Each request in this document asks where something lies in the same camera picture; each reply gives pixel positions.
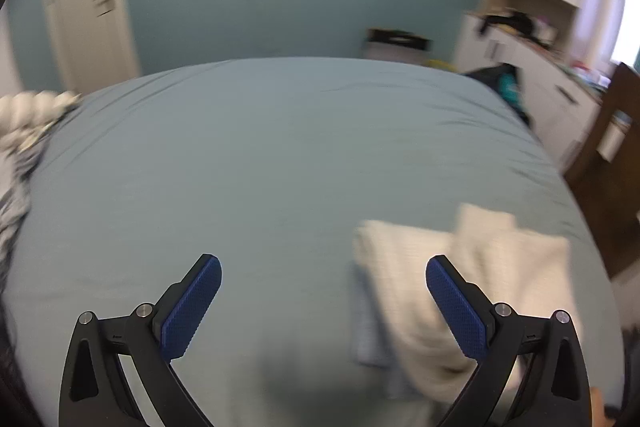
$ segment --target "silver bolt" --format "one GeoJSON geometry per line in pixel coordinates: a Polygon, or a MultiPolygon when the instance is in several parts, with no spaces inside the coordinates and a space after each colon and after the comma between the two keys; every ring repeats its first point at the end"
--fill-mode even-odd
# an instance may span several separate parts
{"type": "Polygon", "coordinates": [[[140,306],[136,308],[136,315],[138,317],[148,317],[153,310],[154,307],[151,304],[140,304],[140,306]]]}
{"type": "Polygon", "coordinates": [[[500,302],[495,305],[495,312],[500,315],[500,317],[508,317],[511,315],[511,308],[508,304],[500,302]]]}
{"type": "Polygon", "coordinates": [[[88,324],[91,322],[92,318],[94,318],[94,314],[92,314],[92,312],[84,312],[78,317],[78,322],[80,324],[88,324]]]}
{"type": "Polygon", "coordinates": [[[562,322],[562,324],[567,324],[567,322],[571,320],[571,317],[567,312],[563,312],[562,310],[560,310],[559,312],[556,312],[556,319],[562,322]]]}

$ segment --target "textured blue pad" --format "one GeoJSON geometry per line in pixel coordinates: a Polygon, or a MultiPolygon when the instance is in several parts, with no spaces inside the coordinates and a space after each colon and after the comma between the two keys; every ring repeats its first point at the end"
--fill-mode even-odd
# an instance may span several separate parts
{"type": "Polygon", "coordinates": [[[169,360],[184,355],[222,282],[222,266],[211,257],[162,324],[160,351],[169,360]]]}
{"type": "Polygon", "coordinates": [[[482,320],[435,258],[427,263],[426,272],[427,287],[460,349],[470,359],[483,360],[487,347],[486,328],[482,320]]]}

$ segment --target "bed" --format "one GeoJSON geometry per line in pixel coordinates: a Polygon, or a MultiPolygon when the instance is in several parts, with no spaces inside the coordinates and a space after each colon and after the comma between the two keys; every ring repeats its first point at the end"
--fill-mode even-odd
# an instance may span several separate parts
{"type": "Polygon", "coordinates": [[[78,315],[154,302],[202,252],[223,284],[174,367],[214,425],[420,425],[423,404],[384,399],[379,372],[350,359],[351,239],[362,219],[450,230],[463,201],[569,238],[590,384],[620,404],[620,325],[590,233],[535,137],[472,79],[260,58],[130,80],[63,122],[31,190],[5,300],[46,425],[78,315]]]}

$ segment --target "bright window light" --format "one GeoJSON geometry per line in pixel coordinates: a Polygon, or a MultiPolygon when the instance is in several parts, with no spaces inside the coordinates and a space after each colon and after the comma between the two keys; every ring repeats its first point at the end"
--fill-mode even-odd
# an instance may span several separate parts
{"type": "Polygon", "coordinates": [[[625,0],[618,40],[611,62],[624,62],[633,66],[640,50],[640,0],[625,0]]]}

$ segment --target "beige cloth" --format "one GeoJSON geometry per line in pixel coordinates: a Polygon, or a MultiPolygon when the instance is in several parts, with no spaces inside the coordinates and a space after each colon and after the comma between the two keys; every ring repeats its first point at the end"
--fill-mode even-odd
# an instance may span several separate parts
{"type": "MultiPolygon", "coordinates": [[[[427,261],[447,255],[462,277],[492,302],[519,314],[566,310],[582,334],[568,268],[569,243],[516,227],[514,216],[462,204],[454,233],[365,221],[354,238],[356,262],[370,276],[398,360],[425,396],[451,403],[476,362],[463,354],[425,281],[427,261]]],[[[522,378],[516,364],[506,391],[522,378]]]]}
{"type": "Polygon", "coordinates": [[[0,151],[24,151],[67,111],[79,95],[70,91],[23,91],[0,98],[0,151]]]}

